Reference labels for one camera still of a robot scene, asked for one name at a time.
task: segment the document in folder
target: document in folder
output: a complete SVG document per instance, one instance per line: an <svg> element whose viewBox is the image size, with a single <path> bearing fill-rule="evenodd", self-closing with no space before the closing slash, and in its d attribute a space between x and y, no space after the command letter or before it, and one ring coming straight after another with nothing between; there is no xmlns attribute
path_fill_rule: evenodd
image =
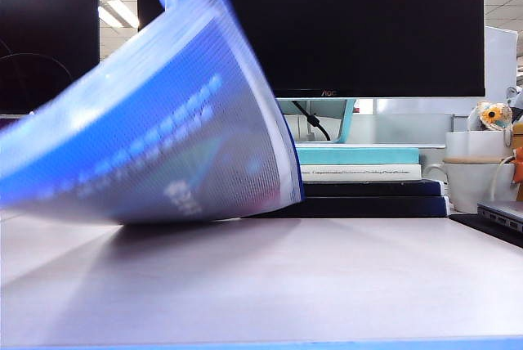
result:
<svg viewBox="0 0 523 350"><path fill-rule="evenodd" d="M166 11L0 134L0 207L80 222L203 221L297 203L293 140L228 0Z"/></svg>

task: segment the ceiling light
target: ceiling light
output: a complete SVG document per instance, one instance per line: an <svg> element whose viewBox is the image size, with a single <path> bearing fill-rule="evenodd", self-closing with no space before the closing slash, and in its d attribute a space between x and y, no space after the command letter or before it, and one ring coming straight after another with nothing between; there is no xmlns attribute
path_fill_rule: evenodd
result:
<svg viewBox="0 0 523 350"><path fill-rule="evenodd" d="M98 7L98 16L111 27L122 28L123 25L103 7Z"/></svg>
<svg viewBox="0 0 523 350"><path fill-rule="evenodd" d="M140 25L140 22L138 21L138 18L132 11L127 8L127 6L121 2L120 0L113 0L107 2L111 8L116 11L127 23L131 25L131 27L134 27L135 29L138 28Z"/></svg>

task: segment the black book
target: black book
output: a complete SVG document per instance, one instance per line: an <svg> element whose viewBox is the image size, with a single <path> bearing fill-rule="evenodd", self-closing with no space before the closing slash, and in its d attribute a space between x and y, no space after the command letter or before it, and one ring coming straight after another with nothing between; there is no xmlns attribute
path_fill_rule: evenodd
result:
<svg viewBox="0 0 523 350"><path fill-rule="evenodd" d="M305 182L306 197L442 196L443 183L432 180L387 182Z"/></svg>
<svg viewBox="0 0 523 350"><path fill-rule="evenodd" d="M444 196L307 197L255 218L441 218L449 215Z"/></svg>

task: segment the mug handle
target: mug handle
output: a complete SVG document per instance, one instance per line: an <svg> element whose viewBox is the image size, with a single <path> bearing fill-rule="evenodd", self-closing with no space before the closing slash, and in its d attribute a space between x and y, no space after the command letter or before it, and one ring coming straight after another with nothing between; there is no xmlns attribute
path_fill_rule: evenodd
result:
<svg viewBox="0 0 523 350"><path fill-rule="evenodd" d="M425 167L425 170L423 172L423 178L426 178L428 173L434 168L440 170L445 176L447 175L447 172L445 171L443 164L429 164Z"/></svg>

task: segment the aoc logo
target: aoc logo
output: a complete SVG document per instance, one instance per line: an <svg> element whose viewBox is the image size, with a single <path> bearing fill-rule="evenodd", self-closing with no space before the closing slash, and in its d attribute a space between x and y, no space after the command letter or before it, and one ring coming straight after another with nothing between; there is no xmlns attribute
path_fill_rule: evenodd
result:
<svg viewBox="0 0 523 350"><path fill-rule="evenodd" d="M337 96L337 91L336 90L324 90L321 93L321 96Z"/></svg>

